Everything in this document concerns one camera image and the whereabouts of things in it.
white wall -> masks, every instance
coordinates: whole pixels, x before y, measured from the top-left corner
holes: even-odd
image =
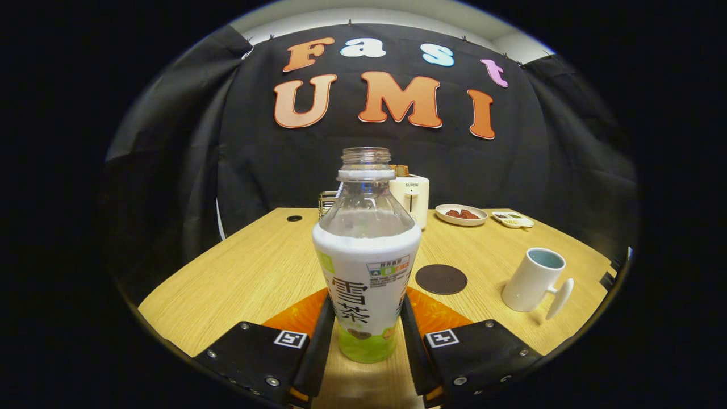
[[[516,32],[510,24],[457,0],[278,0],[247,13],[237,19],[234,26],[245,32],[308,12],[354,7],[407,12],[461,28],[486,40]],[[347,16],[344,22],[349,18],[356,22],[355,16]]]
[[[550,48],[523,32],[499,37],[492,40],[492,43],[500,52],[506,52],[510,59],[520,61],[523,64],[545,57],[548,54],[555,54]]]
[[[501,52],[489,40],[470,31],[458,28],[454,25],[443,23],[439,20],[433,20],[421,15],[412,14],[410,12],[402,12],[388,9],[372,9],[349,7],[343,9],[316,10],[314,12],[306,12],[300,15],[282,18],[259,25],[254,28],[244,29],[243,18],[231,23],[231,25],[246,38],[250,43],[255,45],[261,41],[266,41],[271,34],[282,36],[284,34],[294,33],[296,31],[308,30],[310,28],[324,27],[326,25],[346,24],[351,19],[352,23],[381,23],[393,25],[406,25],[408,27],[424,28],[436,31],[442,34],[448,34],[457,38],[467,36],[467,41],[487,47],[494,51]]]

small dish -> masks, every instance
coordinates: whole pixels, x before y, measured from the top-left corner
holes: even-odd
[[[478,219],[461,219],[454,216],[448,216],[446,213],[450,210],[461,212],[462,209],[469,210],[472,214],[479,217]],[[459,226],[479,226],[487,220],[487,213],[479,210],[477,207],[462,206],[461,204],[440,204],[436,207],[437,216],[448,223],[457,224]]]
[[[535,222],[517,212],[492,212],[496,221],[511,229],[528,229],[535,225]]]

ceramic mug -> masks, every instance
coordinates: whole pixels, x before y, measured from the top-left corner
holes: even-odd
[[[566,304],[573,290],[572,278],[566,280],[560,290],[553,285],[566,267],[566,260],[558,253],[542,247],[533,247],[515,271],[513,278],[502,290],[502,301],[516,311],[532,311],[540,305],[546,294],[555,294],[555,300],[545,316],[553,318]]]

white plate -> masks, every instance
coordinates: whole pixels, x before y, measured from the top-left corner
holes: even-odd
[[[479,217],[479,219],[461,219],[455,218],[454,216],[448,216],[446,214],[450,210],[462,212],[462,209],[469,210],[472,214]],[[436,210],[437,216],[439,216],[440,219],[460,226],[479,226],[487,220],[487,213],[479,210],[477,207],[462,206],[461,204],[440,204],[437,206]]]

orange letter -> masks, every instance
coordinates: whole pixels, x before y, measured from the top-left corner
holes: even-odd
[[[328,110],[328,95],[331,83],[336,81],[334,74],[314,76],[310,83],[313,90],[313,106],[305,114],[295,111],[295,92],[303,85],[303,81],[284,82],[275,87],[275,122],[285,128],[309,127],[320,121]]]
[[[493,139],[495,132],[492,130],[492,124],[490,122],[492,97],[477,90],[467,90],[467,94],[472,97],[472,107],[475,117],[470,127],[470,132],[472,135],[480,138]]]
[[[298,68],[313,65],[315,60],[308,58],[308,55],[313,54],[319,57],[323,54],[324,47],[322,44],[330,45],[333,43],[334,40],[331,37],[326,37],[325,39],[313,40],[288,48],[288,51],[290,51],[290,62],[283,68],[283,72],[288,73]]]
[[[361,74],[361,78],[369,83],[366,110],[358,115],[361,121],[384,122],[387,118],[381,110],[381,102],[384,101],[397,122],[404,119],[409,107],[414,104],[414,113],[409,115],[409,122],[420,127],[442,126],[442,120],[437,116],[439,81],[426,76],[417,76],[402,91],[389,73],[368,71]]]

